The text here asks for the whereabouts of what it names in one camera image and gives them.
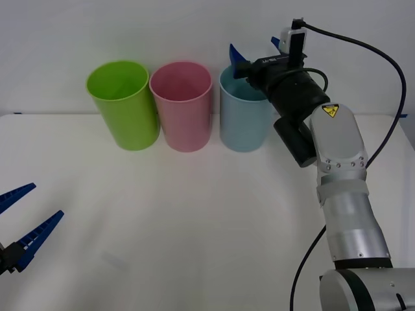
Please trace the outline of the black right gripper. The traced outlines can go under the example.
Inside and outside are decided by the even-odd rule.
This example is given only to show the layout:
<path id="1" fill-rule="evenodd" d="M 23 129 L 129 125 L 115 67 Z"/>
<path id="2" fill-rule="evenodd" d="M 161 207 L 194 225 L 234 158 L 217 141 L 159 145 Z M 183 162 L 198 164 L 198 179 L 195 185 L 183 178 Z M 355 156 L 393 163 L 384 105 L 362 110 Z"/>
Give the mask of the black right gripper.
<path id="1" fill-rule="evenodd" d="M 271 43 L 281 52 L 279 48 L 279 38 L 273 36 Z M 245 59 L 240 52 L 231 43 L 229 47 L 229 57 L 231 69 L 234 79 L 248 78 L 248 83 L 253 88 L 262 88 L 271 83 L 276 76 L 282 75 L 284 72 L 302 68 L 306 54 L 302 54 L 299 58 L 290 60 L 288 54 L 280 54 L 275 56 L 267 56 L 259 58 L 253 63 Z"/>

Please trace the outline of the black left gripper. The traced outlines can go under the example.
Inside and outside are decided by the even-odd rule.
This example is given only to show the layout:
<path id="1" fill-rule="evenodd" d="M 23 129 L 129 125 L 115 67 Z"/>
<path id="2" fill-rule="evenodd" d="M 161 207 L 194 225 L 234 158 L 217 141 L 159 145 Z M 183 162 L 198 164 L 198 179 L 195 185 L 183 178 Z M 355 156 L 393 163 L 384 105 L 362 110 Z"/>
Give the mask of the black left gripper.
<path id="1" fill-rule="evenodd" d="M 0 214 L 5 212 L 18 200 L 36 188 L 34 183 L 29 183 L 0 195 Z M 64 216 L 63 211 L 58 211 L 38 227 L 11 243 L 6 248 L 0 244 L 0 275 L 5 271 L 13 273 L 22 272 L 32 261 L 36 252 L 46 241 L 48 236 Z"/>

